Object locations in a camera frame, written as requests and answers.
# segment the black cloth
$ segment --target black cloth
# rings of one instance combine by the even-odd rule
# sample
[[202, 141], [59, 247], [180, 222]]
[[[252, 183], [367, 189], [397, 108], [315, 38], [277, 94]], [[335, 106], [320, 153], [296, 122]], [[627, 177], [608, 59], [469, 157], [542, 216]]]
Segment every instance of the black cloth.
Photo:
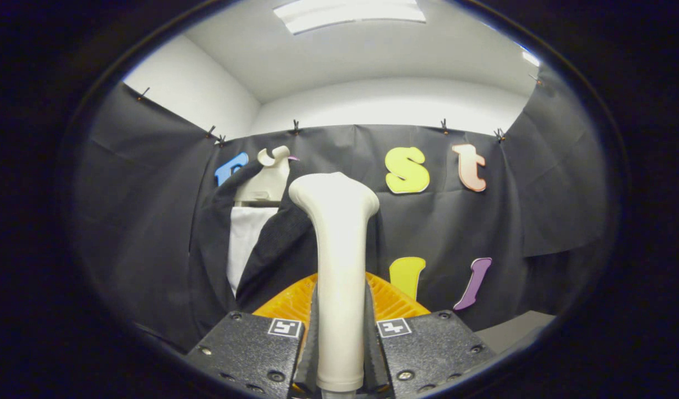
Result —
[[213, 141], [138, 96], [119, 84], [91, 121], [67, 206], [70, 241], [114, 310], [162, 341], [193, 344], [187, 260]]
[[[526, 133], [510, 132], [514, 136], [507, 141]], [[217, 190], [215, 169], [240, 152], [254, 159], [264, 147], [288, 146], [312, 172], [343, 172], [376, 192], [380, 208], [368, 227], [367, 271], [375, 270], [375, 274], [390, 280], [389, 268], [395, 260], [423, 258], [426, 268], [418, 279], [417, 300], [429, 310], [453, 308], [468, 286], [473, 260], [492, 258], [476, 303], [457, 311], [471, 329], [480, 330], [527, 310], [557, 313], [598, 267], [589, 257], [595, 238], [578, 232], [570, 232], [571, 241], [565, 237], [562, 242], [567, 245], [560, 248], [539, 247], [544, 258], [525, 255], [525, 234], [529, 232], [522, 195], [529, 192], [519, 191], [520, 180], [513, 175], [504, 147], [507, 141], [499, 144], [496, 138], [484, 134], [449, 131], [445, 135], [442, 129], [394, 125], [325, 126], [301, 129], [297, 136], [286, 131], [249, 136], [230, 141], [213, 154], [202, 181], [201, 190], [208, 194], [200, 202], [208, 202], [210, 193]], [[473, 145], [486, 160], [486, 166], [478, 166], [479, 177], [487, 183], [483, 192], [473, 192], [462, 184], [459, 157], [452, 151], [452, 146], [459, 144]], [[420, 193], [394, 194], [385, 180], [385, 155], [394, 147], [412, 146], [426, 156], [423, 167], [430, 173], [430, 184]], [[229, 180], [249, 166], [241, 167]], [[556, 190], [579, 183], [568, 175], [562, 178], [565, 181], [555, 186]], [[598, 195], [595, 192], [591, 202], [603, 201]], [[567, 214], [576, 211], [580, 208], [562, 209]], [[195, 223], [203, 218], [197, 215]], [[303, 277], [293, 268], [288, 268], [288, 273], [292, 276], [289, 283]], [[265, 283], [259, 284], [254, 294], [265, 298], [260, 291]]]
[[502, 143], [519, 192], [524, 256], [598, 240], [619, 206], [599, 127], [557, 73], [542, 65], [539, 79]]
[[[253, 160], [241, 167], [211, 194], [200, 210], [193, 233], [188, 279], [197, 340], [229, 311], [250, 313], [297, 280], [317, 272], [317, 243], [312, 222], [288, 196], [289, 185], [307, 174], [307, 169], [301, 161], [290, 161], [289, 166], [288, 183], [278, 213], [261, 229], [238, 283], [236, 297], [226, 277], [233, 198], [236, 190], [263, 166]], [[367, 247], [371, 253], [372, 246]], [[367, 271], [375, 273], [375, 262], [367, 263]]]

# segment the white wall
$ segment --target white wall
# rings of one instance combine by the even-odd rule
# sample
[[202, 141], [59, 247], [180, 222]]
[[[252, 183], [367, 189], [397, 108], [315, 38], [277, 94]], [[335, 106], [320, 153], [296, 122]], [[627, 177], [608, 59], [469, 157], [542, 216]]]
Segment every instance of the white wall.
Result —
[[261, 104], [186, 36], [179, 35], [125, 77], [131, 88], [226, 140], [246, 136]]
[[465, 81], [375, 79], [334, 84], [263, 104], [250, 134], [346, 124], [441, 126], [492, 135], [514, 123], [525, 96]]

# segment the foam letter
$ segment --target foam letter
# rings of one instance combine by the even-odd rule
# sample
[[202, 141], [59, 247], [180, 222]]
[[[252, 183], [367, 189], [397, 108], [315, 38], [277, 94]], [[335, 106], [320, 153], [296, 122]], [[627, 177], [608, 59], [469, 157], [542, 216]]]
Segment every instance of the foam letter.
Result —
[[477, 175], [478, 164], [484, 167], [484, 157], [477, 155], [477, 151], [472, 144], [453, 146], [453, 151], [459, 155], [458, 171], [460, 181], [470, 190], [477, 192], [484, 191], [487, 188], [487, 183]]
[[388, 268], [391, 284], [415, 300], [418, 293], [418, 276], [425, 267], [426, 261], [422, 258], [398, 258]]
[[386, 152], [386, 184], [395, 194], [421, 192], [430, 183], [430, 174], [420, 164], [426, 157], [416, 147], [395, 147]]
[[453, 310], [465, 309], [467, 306], [473, 305], [477, 300], [479, 285], [482, 283], [484, 274], [487, 272], [490, 265], [492, 265], [492, 258], [477, 258], [473, 260], [473, 264], [470, 266], [473, 274], [470, 277], [468, 288], [465, 289], [465, 293], [463, 293], [463, 297], [460, 298], [460, 301], [455, 303]]
[[236, 172], [241, 166], [244, 166], [245, 164], [248, 163], [248, 154], [245, 152], [241, 152], [237, 156], [233, 157], [230, 161], [226, 162], [223, 164], [221, 167], [216, 169], [216, 172], [214, 173], [218, 185], [220, 186], [223, 184], [223, 182], [226, 181], [232, 174]]

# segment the fluorescent light panel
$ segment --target fluorescent light panel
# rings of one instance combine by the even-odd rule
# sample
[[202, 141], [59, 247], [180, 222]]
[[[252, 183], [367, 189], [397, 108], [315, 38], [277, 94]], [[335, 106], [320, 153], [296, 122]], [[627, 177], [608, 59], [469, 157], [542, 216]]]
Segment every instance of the fluorescent light panel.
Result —
[[273, 12], [293, 34], [353, 21], [426, 21], [416, 0], [298, 0]]

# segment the purple letter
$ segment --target purple letter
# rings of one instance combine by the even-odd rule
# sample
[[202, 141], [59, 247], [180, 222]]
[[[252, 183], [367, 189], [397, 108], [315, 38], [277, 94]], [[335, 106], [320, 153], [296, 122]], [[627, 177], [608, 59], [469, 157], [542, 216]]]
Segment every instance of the purple letter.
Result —
[[460, 298], [458, 303], [455, 303], [453, 310], [465, 309], [476, 301], [477, 290], [479, 290], [479, 285], [482, 283], [484, 274], [487, 272], [489, 265], [492, 264], [492, 258], [477, 258], [473, 260], [473, 264], [470, 269], [473, 271], [470, 277], [470, 282], [468, 283], [468, 288], [465, 289], [463, 297]]

